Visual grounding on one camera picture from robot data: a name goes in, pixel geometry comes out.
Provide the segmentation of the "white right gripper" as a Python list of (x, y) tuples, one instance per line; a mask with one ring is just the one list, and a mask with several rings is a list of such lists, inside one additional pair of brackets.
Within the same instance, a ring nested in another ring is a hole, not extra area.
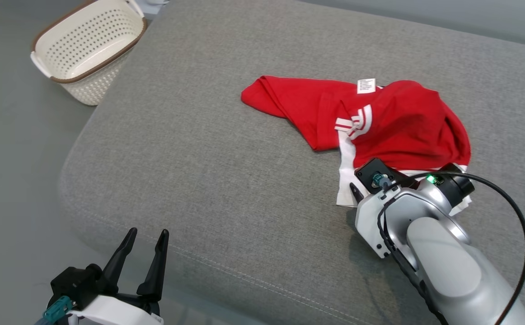
[(349, 184), (353, 201), (357, 206), (355, 226), (362, 239), (370, 248), (381, 258), (391, 254), (391, 249), (384, 242), (384, 237), (380, 234), (378, 214), (385, 207), (391, 205), (382, 214), (381, 226), (387, 230), (390, 245), (394, 246), (404, 257), (408, 259), (407, 228), (408, 216), (407, 208), (401, 207), (399, 198), (406, 193), (405, 188), (395, 187), (385, 194), (381, 192), (370, 194), (366, 198), (363, 193), (364, 186), (361, 183), (351, 182)]

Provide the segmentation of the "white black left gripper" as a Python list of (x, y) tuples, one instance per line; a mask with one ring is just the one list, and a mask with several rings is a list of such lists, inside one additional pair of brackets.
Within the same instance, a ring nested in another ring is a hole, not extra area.
[(159, 302), (163, 298), (169, 231), (163, 229), (155, 245), (155, 255), (137, 295), (117, 294), (118, 280), (127, 255), (134, 247), (138, 229), (132, 227), (112, 254), (102, 271), (101, 292), (87, 294), (85, 304), (78, 294), (68, 296), (73, 308), (67, 312), (69, 325), (163, 325)]

